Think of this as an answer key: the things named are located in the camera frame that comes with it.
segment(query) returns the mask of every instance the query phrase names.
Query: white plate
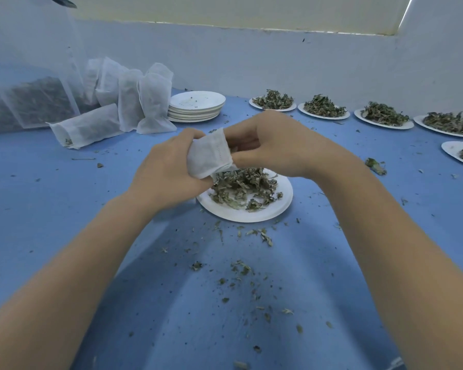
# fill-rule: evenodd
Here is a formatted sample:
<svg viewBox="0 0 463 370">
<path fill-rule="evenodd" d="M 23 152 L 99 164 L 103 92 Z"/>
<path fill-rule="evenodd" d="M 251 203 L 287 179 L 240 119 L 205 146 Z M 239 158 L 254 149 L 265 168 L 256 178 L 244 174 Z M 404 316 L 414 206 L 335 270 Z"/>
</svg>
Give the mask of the white plate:
<svg viewBox="0 0 463 370">
<path fill-rule="evenodd" d="M 203 113 L 210 113 L 210 112 L 214 112 L 217 110 L 221 110 L 222 107 L 223 105 L 211 107 L 209 109 L 204 109 L 204 110 L 182 110 L 182 109 L 177 109 L 173 106 L 169 106 L 168 111 L 171 111 L 172 113 L 175 113 L 175 114 L 182 114 L 182 115 L 199 115 Z"/>
<path fill-rule="evenodd" d="M 418 125 L 420 125 L 422 127 L 428 128 L 429 130 L 440 132 L 441 134 L 445 134 L 445 135 L 463 137 L 463 135 L 460 135 L 460 134 L 454 134 L 452 132 L 441 131 L 441 130 L 438 130 L 437 128 L 427 126 L 426 124 L 424 124 L 424 118 L 425 117 L 427 117 L 427 116 L 426 115 L 418 115 L 418 116 L 414 117 L 413 120 L 415 121 L 416 124 L 418 124 Z"/>
<path fill-rule="evenodd" d="M 209 117 L 206 117 L 206 118 L 202 118 L 202 119 L 180 119 L 180 118 L 173 118 L 173 117 L 170 117 L 168 116 L 168 119 L 172 122 L 179 122 L 179 123 L 193 123 L 193 122 L 204 122 L 204 121 L 209 121 L 210 119 L 213 119 L 213 118 L 216 118 L 218 114 L 215 114 L 215 115 L 211 115 Z"/>
<path fill-rule="evenodd" d="M 386 125 L 381 125 L 379 123 L 376 123 L 376 122 L 372 122 L 372 121 L 369 121 L 368 119 L 365 119 L 364 117 L 362 117 L 362 111 L 364 111 L 364 109 L 359 109 L 359 110 L 355 110 L 353 113 L 355 114 L 355 117 L 357 117 L 358 119 L 364 121 L 364 122 L 367 122 L 367 123 L 370 123 L 372 125 L 376 125 L 376 126 L 379 126 L 379 127 L 386 127 L 386 128 L 392 128 L 394 130 L 408 130 L 408 129 L 411 129 L 414 124 L 412 121 L 408 121 L 408 122 L 405 122 L 403 125 L 401 126 L 386 126 Z"/>
<path fill-rule="evenodd" d="M 184 115 L 184 114 L 177 114 L 173 113 L 171 111 L 168 111 L 168 115 L 172 118 L 175 119 L 203 119 L 203 118 L 209 118 L 209 117 L 216 117 L 220 113 L 221 109 L 218 111 L 211 111 L 208 113 L 202 113 L 202 114 L 197 114 L 197 115 Z"/>
<path fill-rule="evenodd" d="M 330 121 L 337 121 L 339 119 L 346 119 L 350 116 L 350 112 L 347 111 L 344 115 L 342 115 L 341 117 L 334 117 L 334 118 L 331 118 L 331 117 L 322 117 L 320 115 L 315 115 L 315 114 L 312 114 L 312 113 L 309 113 L 308 111 L 306 111 L 304 109 L 304 105 L 305 103 L 301 103 L 298 105 L 298 110 L 300 110 L 303 114 L 307 114 L 307 115 L 310 115 L 311 117 L 316 117 L 316 118 L 321 118 L 321 119 L 329 119 Z"/>
<path fill-rule="evenodd" d="M 191 91 L 172 96 L 170 106 L 183 110 L 209 111 L 216 106 L 222 106 L 225 96 L 216 92 Z"/>
<path fill-rule="evenodd" d="M 276 173 L 271 170 L 264 169 L 264 171 L 270 177 L 276 175 Z M 277 217 L 283 213 L 290 206 L 293 199 L 293 187 L 290 180 L 283 175 L 278 175 L 275 179 L 278 181 L 276 192 L 283 192 L 283 197 L 269 204 L 262 210 L 248 212 L 245 207 L 243 209 L 232 209 L 226 204 L 215 203 L 209 196 L 209 193 L 214 192 L 211 188 L 200 194 L 197 199 L 206 210 L 220 218 L 244 224 L 262 222 L 264 220 Z M 252 197 L 253 195 L 250 194 L 249 197 L 247 197 L 247 200 L 250 200 Z"/>
<path fill-rule="evenodd" d="M 463 158 L 460 157 L 460 152 L 463 150 L 463 142 L 444 142 L 441 144 L 441 148 L 451 157 L 463 162 Z"/>
<path fill-rule="evenodd" d="M 262 109 L 259 105 L 255 105 L 254 102 L 252 101 L 253 99 L 255 99 L 255 97 L 253 97 L 252 99 L 249 100 L 249 104 L 252 105 L 253 107 L 256 107 L 260 110 L 264 110 Z M 287 109 L 273 109 L 273 110 L 276 110 L 276 111 L 290 111 L 290 110 L 293 110 L 297 107 L 297 104 L 296 103 L 293 103 L 289 108 Z"/>
</svg>

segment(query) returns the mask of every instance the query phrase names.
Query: blue tabletop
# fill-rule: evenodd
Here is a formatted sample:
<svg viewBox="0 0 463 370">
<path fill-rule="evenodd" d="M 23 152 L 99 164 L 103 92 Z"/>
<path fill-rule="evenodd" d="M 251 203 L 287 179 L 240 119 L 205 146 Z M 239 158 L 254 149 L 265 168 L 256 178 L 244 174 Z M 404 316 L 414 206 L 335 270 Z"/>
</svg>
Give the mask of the blue tabletop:
<svg viewBox="0 0 463 370">
<path fill-rule="evenodd" d="M 228 97 L 217 118 L 177 127 L 208 132 L 258 111 Z M 463 269 L 463 164 L 440 148 L 452 137 L 354 116 L 337 124 L 288 114 L 362 159 L 385 161 L 388 174 L 379 179 Z M 173 135 L 131 132 L 79 151 L 61 147 L 49 129 L 0 135 L 0 305 L 124 192 L 155 143 Z M 130 249 L 73 368 L 232 369 L 234 361 L 256 370 L 387 368 L 397 348 L 327 198 L 312 181 L 291 183 L 287 211 L 241 230 L 265 227 L 272 248 L 258 236 L 239 238 L 239 224 L 225 220 L 220 234 L 220 219 L 196 202 L 160 213 Z M 238 259 L 254 271 L 241 281 L 230 266 Z M 189 268 L 195 261 L 204 263 L 200 271 Z"/>
</svg>

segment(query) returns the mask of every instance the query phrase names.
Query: upright white bag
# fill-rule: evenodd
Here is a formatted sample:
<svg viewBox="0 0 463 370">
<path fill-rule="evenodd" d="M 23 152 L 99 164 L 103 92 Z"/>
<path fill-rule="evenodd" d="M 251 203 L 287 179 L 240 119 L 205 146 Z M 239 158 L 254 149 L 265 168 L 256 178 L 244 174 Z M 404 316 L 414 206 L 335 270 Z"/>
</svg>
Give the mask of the upright white bag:
<svg viewBox="0 0 463 370">
<path fill-rule="evenodd" d="M 98 78 L 100 75 L 101 65 L 103 59 L 95 58 L 87 61 L 86 69 L 84 71 L 84 93 L 86 97 L 87 105 L 96 105 L 98 104 L 98 99 L 96 98 L 95 90 L 96 85 L 98 84 Z"/>
<path fill-rule="evenodd" d="M 70 149 L 79 149 L 93 142 L 123 134 L 116 104 L 49 125 L 58 142 Z"/>
<path fill-rule="evenodd" d="M 118 79 L 118 119 L 120 130 L 130 132 L 144 118 L 137 82 L 143 76 L 141 70 L 132 69 L 123 72 Z"/>
<path fill-rule="evenodd" d="M 238 170 L 231 157 L 225 133 L 220 128 L 192 142 L 187 154 L 187 170 L 190 176 L 198 179 Z"/>
<path fill-rule="evenodd" d="M 139 134 L 176 131 L 168 120 L 173 73 L 165 65 L 155 63 L 137 83 L 144 119 L 137 125 Z"/>
<path fill-rule="evenodd" d="M 105 57 L 95 93 L 101 106 L 118 103 L 118 78 L 128 68 Z"/>
</svg>

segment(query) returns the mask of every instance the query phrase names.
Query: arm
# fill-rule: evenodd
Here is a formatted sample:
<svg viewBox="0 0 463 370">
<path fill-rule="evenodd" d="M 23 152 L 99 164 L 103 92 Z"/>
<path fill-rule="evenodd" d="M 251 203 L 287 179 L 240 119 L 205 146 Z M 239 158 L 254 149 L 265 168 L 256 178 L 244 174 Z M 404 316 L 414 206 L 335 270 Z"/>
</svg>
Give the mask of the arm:
<svg viewBox="0 0 463 370">
<path fill-rule="evenodd" d="M 152 148 L 129 190 L 111 200 L 49 264 L 0 308 L 0 370 L 68 369 L 106 287 L 130 246 L 160 210 L 204 192 L 187 173 L 186 129 Z"/>
<path fill-rule="evenodd" d="M 318 183 L 409 369 L 463 369 L 463 272 L 361 160 L 275 111 L 225 135 L 239 149 L 233 154 L 238 167 L 267 167 Z"/>
</svg>

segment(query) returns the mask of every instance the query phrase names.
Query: person's right hand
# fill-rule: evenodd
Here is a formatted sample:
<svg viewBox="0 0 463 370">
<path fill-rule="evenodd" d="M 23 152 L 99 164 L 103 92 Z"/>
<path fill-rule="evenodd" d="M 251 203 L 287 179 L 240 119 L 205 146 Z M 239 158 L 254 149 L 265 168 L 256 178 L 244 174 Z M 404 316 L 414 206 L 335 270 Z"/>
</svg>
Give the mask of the person's right hand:
<svg viewBox="0 0 463 370">
<path fill-rule="evenodd" d="M 288 177 L 315 179 L 347 153 L 351 154 L 274 110 L 266 110 L 224 131 L 228 146 L 238 150 L 231 155 L 237 167 L 265 167 Z"/>
</svg>

